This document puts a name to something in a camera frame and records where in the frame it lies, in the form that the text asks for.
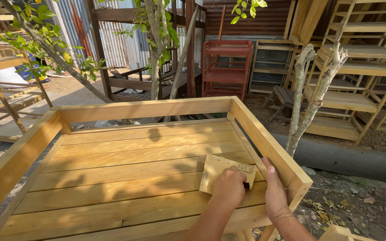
wooden slat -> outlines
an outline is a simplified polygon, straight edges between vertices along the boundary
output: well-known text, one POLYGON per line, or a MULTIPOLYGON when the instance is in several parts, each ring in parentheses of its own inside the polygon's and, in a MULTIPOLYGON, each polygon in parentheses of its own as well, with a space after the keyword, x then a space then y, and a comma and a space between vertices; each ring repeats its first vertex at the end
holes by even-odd
POLYGON ((215 141, 231 141, 237 139, 238 136, 233 130, 227 130, 209 133, 195 133, 132 140, 64 145, 59 148, 55 158, 66 156, 83 156, 116 151, 131 151, 166 146, 190 145, 215 141))
POLYGON ((180 114, 228 112, 230 110, 230 103, 230 97, 208 97, 181 100, 153 100, 129 103, 63 106, 60 108, 60 112, 67 122, 102 121, 180 114))
MULTIPOLYGON (((153 222, 149 224, 112 229, 102 232, 71 236, 54 239, 55 241, 95 241, 96 239, 108 241, 126 241, 136 238, 150 240, 154 235, 164 235, 169 232, 187 231, 198 219, 198 216, 178 218, 174 220, 153 222)), ((266 205, 257 205, 248 208, 236 209, 224 229, 224 233, 236 232, 251 226, 266 226, 271 224, 266 216, 266 205)))
MULTIPOLYGON (((241 207, 264 204, 265 188, 265 182, 255 183, 246 191, 241 207)), ((210 197, 195 191, 14 215, 2 228, 0 241, 55 238, 199 215, 210 197)))
MULTIPOLYGON (((218 156, 245 164, 254 164, 247 151, 218 154, 218 156)), ((205 159, 206 156, 200 156, 175 161, 147 163, 149 165, 146 165, 146 163, 126 165, 124 166, 126 168, 117 166, 115 169, 120 167, 123 170, 122 173, 133 170, 133 173, 136 173, 137 177, 141 179, 54 189, 50 192, 30 192, 25 196, 14 214, 72 208, 199 190, 205 159)), ((262 180, 263 176, 258 174, 256 181, 262 180)))
POLYGON ((62 128, 60 118, 50 110, 0 157, 0 203, 62 128))
MULTIPOLYGON (((281 145, 278 144, 275 138, 272 137, 239 98, 236 96, 232 96, 232 98, 231 114, 238 120, 253 143, 256 143, 256 147, 259 149, 260 153, 271 160, 279 173, 282 183, 287 187, 291 182, 294 173, 302 173, 303 170, 287 154, 281 145)), ((256 165, 261 173, 266 173, 263 163, 256 163, 256 165)))
POLYGON ((68 156, 52 159, 43 172, 61 172, 84 168, 114 166, 120 165, 121 162, 123 164, 131 164, 194 156, 206 156, 207 154, 218 155, 220 153, 244 150, 245 149, 239 140, 233 140, 134 151, 119 151, 84 156, 68 156))
POLYGON ((41 173, 30 191, 76 187, 139 178, 152 178, 187 172, 203 171, 205 157, 189 157, 158 162, 143 162, 131 165, 88 168, 66 172, 41 173))
POLYGON ((201 123, 178 126, 163 126, 143 129, 113 130, 110 132, 84 133, 70 135, 63 145, 74 145, 81 143, 118 141, 128 139, 152 138, 168 135, 185 135, 193 133, 205 133, 213 131, 232 130, 229 122, 201 123))

wooden cart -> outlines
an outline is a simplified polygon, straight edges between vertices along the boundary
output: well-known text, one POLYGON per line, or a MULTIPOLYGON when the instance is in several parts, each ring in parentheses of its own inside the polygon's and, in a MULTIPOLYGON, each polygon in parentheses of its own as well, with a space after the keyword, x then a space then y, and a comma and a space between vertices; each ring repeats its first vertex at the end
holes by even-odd
POLYGON ((1 240, 174 240, 211 195, 199 191, 208 153, 256 164, 254 187, 225 233, 268 226, 266 167, 237 122, 276 167, 294 211, 312 180, 238 97, 53 107, 0 157, 0 203, 56 134, 62 135, 0 217, 1 240), (228 118, 72 131, 70 122, 228 112, 228 118))

bare branch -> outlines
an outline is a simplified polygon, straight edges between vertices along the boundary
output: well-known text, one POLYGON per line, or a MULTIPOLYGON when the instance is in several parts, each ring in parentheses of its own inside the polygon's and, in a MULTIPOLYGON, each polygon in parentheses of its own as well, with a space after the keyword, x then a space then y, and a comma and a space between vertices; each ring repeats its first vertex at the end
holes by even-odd
MULTIPOLYGON (((175 96, 177 95, 178 83, 180 80, 181 72, 183 70, 184 59, 186 58, 186 55, 187 55, 187 49, 188 49, 188 46, 190 44, 190 39, 192 36, 194 24, 195 24, 194 19, 196 19, 196 15, 199 12, 198 9, 199 9, 199 7, 196 6, 194 13, 193 13, 193 16, 192 16, 192 20, 190 21, 189 29, 187 30, 187 36, 186 36, 186 40, 184 43, 185 48, 183 48, 183 51, 181 52, 180 60, 179 60, 178 67, 177 67, 177 72, 175 73, 175 77, 174 77, 174 84, 172 85, 171 95, 169 97, 170 100, 175 99, 175 96)), ((165 116, 164 122, 168 122, 169 119, 170 119, 170 116, 165 116)))
POLYGON ((291 142, 296 130, 298 128, 298 122, 300 117, 300 106, 302 100, 302 91, 304 85, 304 72, 305 72, 305 63, 314 59, 316 53, 314 51, 314 46, 312 44, 307 45, 297 58, 297 62, 294 65, 295 68, 295 90, 294 90, 294 105, 293 112, 290 122, 290 130, 288 134, 288 141, 286 145, 286 151, 290 147, 289 143, 291 142))

green leaf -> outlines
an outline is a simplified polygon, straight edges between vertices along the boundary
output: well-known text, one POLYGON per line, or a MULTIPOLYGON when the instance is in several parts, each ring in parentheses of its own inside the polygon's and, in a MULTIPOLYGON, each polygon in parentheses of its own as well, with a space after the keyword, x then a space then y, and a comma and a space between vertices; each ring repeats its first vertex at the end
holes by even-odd
POLYGON ((264 8, 267 7, 268 4, 263 0, 257 0, 257 3, 260 5, 260 7, 264 8))
POLYGON ((165 16, 167 21, 171 19, 171 14, 168 11, 165 11, 165 16))
POLYGON ((17 12, 22 12, 22 9, 17 5, 13 5, 13 8, 16 9, 17 12))
POLYGON ((254 8, 253 6, 250 8, 250 15, 253 18, 256 17, 256 8, 254 8))
POLYGON ((41 5, 41 6, 39 6, 38 8, 37 8, 37 12, 40 12, 40 13, 44 13, 44 12, 46 12, 48 10, 48 7, 47 7, 47 5, 41 5))
POLYGON ((239 16, 235 17, 232 22, 230 22, 231 25, 234 25, 235 23, 237 23, 239 20, 239 16))
POLYGON ((233 7, 233 9, 232 9, 232 14, 233 14, 233 12, 235 11, 235 9, 236 9, 238 6, 239 6, 239 3, 236 4, 236 5, 233 7))

wooden bench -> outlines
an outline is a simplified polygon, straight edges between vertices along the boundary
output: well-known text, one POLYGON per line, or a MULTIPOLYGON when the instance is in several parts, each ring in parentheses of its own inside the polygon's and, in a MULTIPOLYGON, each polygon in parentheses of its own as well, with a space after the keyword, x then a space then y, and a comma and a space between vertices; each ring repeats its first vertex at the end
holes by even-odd
POLYGON ((281 106, 269 106, 269 108, 277 110, 276 113, 272 116, 272 118, 270 118, 269 122, 271 122, 273 119, 277 119, 289 123, 291 121, 291 118, 287 118, 286 116, 284 116, 283 112, 288 116, 288 112, 291 112, 291 110, 293 109, 294 92, 275 85, 273 87, 272 93, 269 95, 269 97, 266 98, 265 102, 263 103, 262 108, 266 107, 266 105, 270 101, 274 102, 272 98, 273 96, 275 96, 275 94, 276 96, 278 96, 278 99, 281 102, 281 106))

